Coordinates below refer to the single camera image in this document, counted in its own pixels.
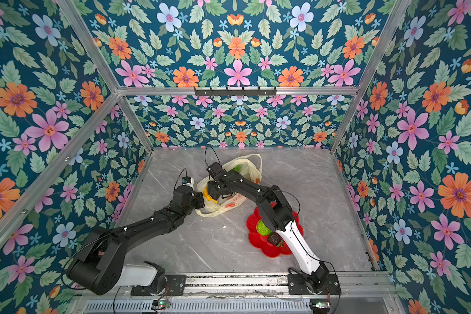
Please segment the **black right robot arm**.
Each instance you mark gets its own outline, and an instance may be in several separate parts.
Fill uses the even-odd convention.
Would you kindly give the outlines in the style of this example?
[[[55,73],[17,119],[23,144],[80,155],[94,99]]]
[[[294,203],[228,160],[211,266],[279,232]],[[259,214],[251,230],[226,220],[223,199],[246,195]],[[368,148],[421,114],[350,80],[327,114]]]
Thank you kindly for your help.
[[[298,217],[293,215],[283,191],[275,185],[265,187],[254,183],[234,170],[226,171],[218,162],[208,166],[207,171],[211,179],[208,195],[216,200],[221,196],[240,194],[253,201],[264,225],[281,237],[297,259],[307,288],[314,294],[322,292],[330,271],[300,233],[296,223]]]

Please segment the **dark brown fake fruit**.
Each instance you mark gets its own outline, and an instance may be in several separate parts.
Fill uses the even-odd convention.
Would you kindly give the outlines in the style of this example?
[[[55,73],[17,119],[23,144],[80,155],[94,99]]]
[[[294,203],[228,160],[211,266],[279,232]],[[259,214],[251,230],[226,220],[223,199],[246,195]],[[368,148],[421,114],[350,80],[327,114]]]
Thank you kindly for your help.
[[[281,236],[277,232],[271,232],[267,236],[267,242],[274,247],[280,247],[282,239],[281,239]]]

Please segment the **red flower-shaped plate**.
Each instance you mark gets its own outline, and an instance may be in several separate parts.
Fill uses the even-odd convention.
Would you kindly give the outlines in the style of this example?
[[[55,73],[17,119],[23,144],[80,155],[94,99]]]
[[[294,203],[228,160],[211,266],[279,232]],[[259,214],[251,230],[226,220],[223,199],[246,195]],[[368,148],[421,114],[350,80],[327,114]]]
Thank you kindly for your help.
[[[267,242],[267,236],[261,236],[257,233],[256,224],[260,220],[262,220],[262,218],[260,216],[259,209],[255,208],[253,214],[250,215],[248,219],[246,220],[246,227],[247,227],[247,230],[249,231],[249,236],[248,236],[249,243],[253,247],[261,250],[263,255],[271,259],[277,258],[281,255],[284,255],[284,256],[292,255],[293,253],[291,249],[285,243],[282,237],[281,237],[282,242],[281,242],[280,247],[274,247]]]

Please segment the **light green fake fruit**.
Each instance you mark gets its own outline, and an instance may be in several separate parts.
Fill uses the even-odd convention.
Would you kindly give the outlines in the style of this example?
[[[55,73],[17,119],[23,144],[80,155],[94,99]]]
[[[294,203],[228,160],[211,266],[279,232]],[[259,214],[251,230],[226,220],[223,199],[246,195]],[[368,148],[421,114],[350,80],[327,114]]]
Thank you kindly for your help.
[[[256,231],[261,236],[268,236],[272,233],[272,231],[264,224],[262,220],[257,222]]]

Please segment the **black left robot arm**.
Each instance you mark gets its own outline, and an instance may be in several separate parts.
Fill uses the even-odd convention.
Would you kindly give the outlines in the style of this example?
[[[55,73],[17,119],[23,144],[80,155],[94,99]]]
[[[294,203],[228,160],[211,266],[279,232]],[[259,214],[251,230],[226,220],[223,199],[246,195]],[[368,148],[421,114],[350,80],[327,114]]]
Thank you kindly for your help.
[[[127,253],[176,230],[189,214],[203,207],[203,194],[182,185],[173,191],[170,203],[150,217],[112,229],[94,228],[72,258],[67,277],[100,296],[114,287],[152,285],[160,267],[153,262],[124,264]]]

